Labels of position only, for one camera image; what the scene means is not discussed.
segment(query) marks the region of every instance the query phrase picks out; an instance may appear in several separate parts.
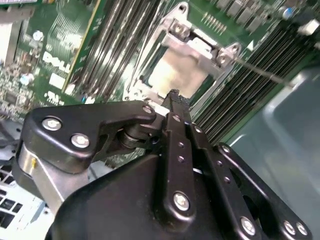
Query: green circuit board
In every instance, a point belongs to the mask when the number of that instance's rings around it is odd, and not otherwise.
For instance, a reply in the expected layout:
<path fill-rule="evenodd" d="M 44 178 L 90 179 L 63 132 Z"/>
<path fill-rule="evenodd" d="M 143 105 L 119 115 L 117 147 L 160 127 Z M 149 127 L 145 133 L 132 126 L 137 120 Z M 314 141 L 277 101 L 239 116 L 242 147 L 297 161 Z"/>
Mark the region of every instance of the green circuit board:
<path fill-rule="evenodd" d="M 241 18 L 244 8 L 230 11 L 222 6 L 222 0 L 188 0 L 187 19 L 223 46 L 241 43 L 241 58 L 246 60 L 277 26 L 279 18 L 275 13 L 287 1 L 247 0 L 246 7 L 251 13 Z M 73 79 L 86 63 L 111 2 L 58 0 L 55 4 L 38 5 L 33 17 L 22 24 L 15 63 L 1 68 L 0 108 L 22 121 L 35 107 L 84 103 Z M 179 2 L 164 1 L 163 16 Z M 133 65 L 136 58 L 134 54 L 129 65 Z M 28 77 L 30 83 L 21 84 L 21 78 L 25 81 Z M 123 85 L 128 77 L 121 77 L 109 101 L 122 100 Z M 24 104 L 18 102 L 23 96 Z"/>

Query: ram slot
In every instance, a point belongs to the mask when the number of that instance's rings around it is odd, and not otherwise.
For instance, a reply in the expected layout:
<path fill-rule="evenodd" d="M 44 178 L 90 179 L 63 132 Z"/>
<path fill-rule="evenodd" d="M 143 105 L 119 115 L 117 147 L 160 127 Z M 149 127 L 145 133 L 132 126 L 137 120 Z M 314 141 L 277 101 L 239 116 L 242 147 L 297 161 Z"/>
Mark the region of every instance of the ram slot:
<path fill-rule="evenodd" d="M 298 64 L 298 62 L 305 56 L 303 52 L 295 52 L 296 57 L 290 56 L 287 54 L 286 57 L 292 59 L 295 61 L 295 63 Z M 283 62 L 283 65 L 281 66 L 287 66 L 284 71 L 277 71 L 277 74 L 279 76 L 285 76 L 289 73 L 291 70 L 291 67 L 288 67 L 288 61 L 286 60 Z M 263 100 L 263 98 L 270 92 L 270 90 L 273 89 L 277 84 L 271 81 L 263 80 L 263 84 L 258 86 L 255 89 L 252 89 L 247 95 L 243 98 L 242 101 L 239 101 L 238 104 L 233 108 L 233 112 L 230 112 L 225 118 L 221 119 L 220 123 L 217 123 L 215 128 L 212 129 L 211 135 L 210 135 L 210 141 L 213 143 L 218 142 L 221 137 L 225 133 L 228 132 L 233 126 L 235 126 L 235 123 L 237 123 L 239 120 L 241 120 L 246 114 L 248 114 L 251 110 L 257 107 L 257 104 Z"/>
<path fill-rule="evenodd" d="M 269 58 L 267 59 L 267 61 L 263 64 L 262 69 L 268 69 L 270 67 L 270 65 L 272 64 L 272 62 L 274 62 L 275 60 L 277 60 L 279 57 L 281 57 L 281 54 L 283 52 L 285 52 L 286 50 L 288 50 L 289 44 L 286 44 L 287 42 L 283 42 L 278 49 L 281 49 L 281 52 L 279 52 L 280 54 L 276 55 L 276 56 L 270 56 L 270 55 L 266 55 L 269 56 Z M 243 79 L 241 80 L 241 82 L 243 82 L 244 79 L 250 79 L 250 81 L 247 81 L 243 86 L 241 86 L 241 89 L 236 88 L 236 94 L 234 97 L 231 98 L 231 103 L 227 103 L 228 108 L 218 108 L 220 110 L 220 112 L 218 112 L 217 114 L 215 114 L 213 120 L 210 121 L 210 126 L 208 126 L 206 128 L 206 132 L 212 132 L 212 128 L 214 126 L 216 126 L 217 122 L 221 119 L 224 118 L 226 116 L 226 114 L 228 113 L 228 111 L 230 109 L 232 109 L 232 107 L 234 107 L 234 105 L 239 104 L 239 102 L 241 101 L 241 99 L 244 99 L 244 95 L 246 94 L 247 91 L 249 91 L 251 89 L 251 91 L 254 91 L 255 88 L 254 86 L 257 84 L 257 82 L 265 82 L 267 83 L 269 80 L 266 79 L 265 77 L 259 76 L 258 74 L 250 71 L 249 74 L 247 74 L 245 77 L 243 77 Z"/>
<path fill-rule="evenodd" d="M 97 60 L 96 67 L 89 78 L 88 92 L 90 94 L 97 90 L 100 82 L 102 81 L 101 77 L 103 76 L 106 68 L 108 68 L 109 65 L 115 60 L 114 57 L 117 51 L 123 47 L 124 38 L 126 37 L 128 29 L 130 29 L 132 21 L 135 17 L 135 12 L 139 8 L 141 2 L 142 0 L 126 2 L 120 17 L 113 25 L 111 36 L 105 43 Z"/>
<path fill-rule="evenodd" d="M 111 95 L 114 86 L 117 84 L 115 80 L 117 79 L 115 76 L 117 76 L 118 70 L 120 67 L 126 62 L 128 57 L 130 56 L 128 53 L 130 53 L 131 49 L 134 46 L 134 43 L 137 41 L 137 38 L 139 38 L 139 33 L 143 31 L 143 26 L 145 25 L 146 21 L 148 20 L 148 16 L 151 12 L 151 2 L 148 2 L 148 4 L 144 8 L 140 8 L 136 16 L 139 16 L 134 19 L 132 22 L 132 27 L 130 31 L 127 34 L 127 39 L 125 41 L 125 45 L 123 48 L 120 49 L 119 52 L 117 52 L 113 63 L 108 66 L 103 74 L 103 84 L 101 87 L 99 87 L 99 91 L 97 96 L 101 97 L 103 96 L 105 99 L 108 99 Z"/>
<path fill-rule="evenodd" d="M 269 37 L 273 39 L 277 39 L 277 42 L 275 43 L 277 44 L 278 42 L 281 41 L 285 33 L 283 33 L 281 36 L 279 35 L 280 34 L 278 34 L 278 32 L 274 32 L 274 34 L 272 34 Z M 268 44 L 266 44 L 266 46 L 264 45 L 261 46 L 253 55 L 253 59 L 250 59 L 249 62 L 254 65 L 258 65 L 261 62 L 263 62 L 264 56 L 262 57 L 261 55 L 262 55 L 262 52 L 265 50 L 266 52 L 263 55 L 268 55 L 270 54 L 272 47 L 270 47 Z M 234 92 L 238 91 L 237 89 L 239 89 L 241 84 L 243 84 L 242 80 L 245 78 L 248 78 L 248 75 L 250 73 L 254 74 L 247 68 L 242 67 L 242 69 L 240 69 L 239 72 L 236 74 L 239 76 L 237 77 L 237 81 L 234 81 L 234 79 L 232 79 L 230 82 L 228 82 L 225 88 L 222 90 L 222 92 L 213 100 L 212 104 L 210 104 L 210 106 L 205 110 L 204 114 L 201 114 L 201 116 L 197 119 L 197 123 L 201 125 L 204 130 L 207 130 L 211 126 L 211 122 L 208 122 L 208 119 L 212 119 L 214 115 L 219 115 L 221 114 L 221 112 L 223 112 L 223 109 L 221 109 L 221 105 L 224 104 L 225 101 L 232 99 L 231 95 Z"/>
<path fill-rule="evenodd" d="M 305 41 L 278 27 L 249 62 L 284 77 L 310 53 L 307 51 L 310 49 L 308 44 L 303 46 Z M 261 101 L 276 85 L 242 67 L 200 114 L 196 123 L 207 133 L 209 141 L 215 144 L 251 110 L 260 108 Z"/>
<path fill-rule="evenodd" d="M 296 59 L 294 59 L 294 61 L 296 61 L 297 63 L 300 62 L 303 58 L 305 57 L 305 54 L 303 52 L 301 52 L 299 54 L 299 57 L 297 57 Z M 284 76 L 286 74 L 288 74 L 291 71 L 291 68 L 287 68 L 286 69 L 286 73 L 284 74 Z M 255 103 L 259 104 L 261 101 L 263 101 L 264 97 L 268 95 L 268 93 L 277 85 L 276 83 L 272 82 L 272 83 L 268 83 L 266 84 L 267 86 L 264 88 L 261 88 L 260 92 L 257 92 L 256 95 L 259 96 L 257 98 L 255 98 Z M 225 123 L 225 125 L 227 125 L 228 127 L 226 128 L 218 128 L 218 131 L 216 131 L 216 133 L 212 136 L 212 138 L 210 139 L 212 144 L 215 144 L 217 142 L 220 141 L 221 138 L 223 138 L 223 136 L 225 134 L 227 134 L 233 127 L 235 127 L 237 125 L 237 123 L 244 118 L 251 110 L 253 110 L 254 108 L 257 108 L 259 106 L 257 106 L 257 104 L 252 104 L 251 106 L 246 106 L 245 109 L 242 109 L 242 111 L 240 112 L 240 114 L 235 115 L 233 118 L 231 118 L 228 122 Z"/>
<path fill-rule="evenodd" d="M 98 59 L 100 58 L 100 55 L 102 53 L 102 49 L 108 42 L 108 39 L 113 32 L 113 27 L 121 13 L 121 10 L 123 9 L 124 3 L 125 0 L 114 1 L 114 4 L 112 5 L 108 16 L 103 21 L 100 34 L 90 51 L 87 62 L 82 71 L 82 78 L 80 83 L 81 86 L 86 85 L 89 82 L 92 73 L 95 71 Z"/>

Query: chip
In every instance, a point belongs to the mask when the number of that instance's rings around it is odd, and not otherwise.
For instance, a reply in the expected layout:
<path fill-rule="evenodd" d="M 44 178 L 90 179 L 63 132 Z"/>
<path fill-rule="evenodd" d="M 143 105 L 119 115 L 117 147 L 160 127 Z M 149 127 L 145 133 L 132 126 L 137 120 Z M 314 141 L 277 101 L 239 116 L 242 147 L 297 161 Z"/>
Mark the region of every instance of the chip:
<path fill-rule="evenodd" d="M 4 100 L 10 104 L 16 104 L 18 97 L 12 92 L 6 92 Z"/>

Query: black plastic arm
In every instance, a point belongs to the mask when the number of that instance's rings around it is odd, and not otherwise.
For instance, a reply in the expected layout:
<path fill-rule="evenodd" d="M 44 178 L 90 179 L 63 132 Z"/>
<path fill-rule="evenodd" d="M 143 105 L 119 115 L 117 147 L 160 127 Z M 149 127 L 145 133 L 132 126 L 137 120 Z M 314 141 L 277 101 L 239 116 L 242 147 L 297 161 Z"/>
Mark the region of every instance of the black plastic arm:
<path fill-rule="evenodd" d="M 47 118 L 58 120 L 61 128 L 46 129 L 42 122 Z M 150 124 L 155 118 L 154 110 L 142 101 L 36 108 L 24 121 L 21 140 L 38 158 L 76 174 L 86 170 L 98 152 L 108 149 L 124 126 Z M 89 146 L 73 145 L 75 134 L 86 135 Z"/>
<path fill-rule="evenodd" d="M 303 221 L 232 148 L 224 143 L 219 143 L 214 147 L 214 152 L 224 156 L 221 161 L 229 167 L 234 182 L 244 196 L 246 204 L 251 208 L 252 216 L 255 220 L 259 220 L 262 230 L 269 238 L 280 240 L 312 239 L 312 233 Z"/>

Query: electronic component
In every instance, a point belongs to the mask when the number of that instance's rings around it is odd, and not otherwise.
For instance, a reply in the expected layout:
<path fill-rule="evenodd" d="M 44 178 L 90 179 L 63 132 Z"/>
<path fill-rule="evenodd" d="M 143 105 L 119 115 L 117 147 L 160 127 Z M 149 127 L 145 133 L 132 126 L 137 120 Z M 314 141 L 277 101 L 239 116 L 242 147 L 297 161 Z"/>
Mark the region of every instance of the electronic component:
<path fill-rule="evenodd" d="M 236 22 L 238 24 L 246 24 L 250 17 L 252 16 L 252 11 L 246 7 L 243 12 L 240 14 L 240 16 L 237 18 Z"/>
<path fill-rule="evenodd" d="M 235 0 L 226 12 L 226 14 L 230 17 L 235 17 L 242 8 L 242 6 L 243 4 L 241 0 Z"/>
<path fill-rule="evenodd" d="M 216 4 L 216 6 L 220 9 L 225 9 L 231 0 L 219 0 Z"/>
<path fill-rule="evenodd" d="M 291 7 L 282 6 L 278 10 L 279 16 L 284 20 L 288 20 L 293 16 L 293 9 Z"/>
<path fill-rule="evenodd" d="M 17 95 L 13 92 L 9 92 L 7 91 L 5 94 L 4 94 L 4 98 L 3 98 L 7 103 L 9 104 L 16 104 L 17 103 Z"/>
<path fill-rule="evenodd" d="M 316 19 L 312 19 L 307 24 L 299 27 L 298 33 L 309 36 L 309 35 L 312 35 L 319 28 L 319 26 L 320 26 L 320 22 L 317 21 Z"/>
<path fill-rule="evenodd" d="M 262 19 L 256 16 L 246 29 L 252 33 L 260 27 L 261 23 Z"/>
<path fill-rule="evenodd" d="M 31 73 L 24 74 L 19 79 L 20 83 L 25 86 L 29 85 L 33 80 L 35 80 L 35 77 Z"/>

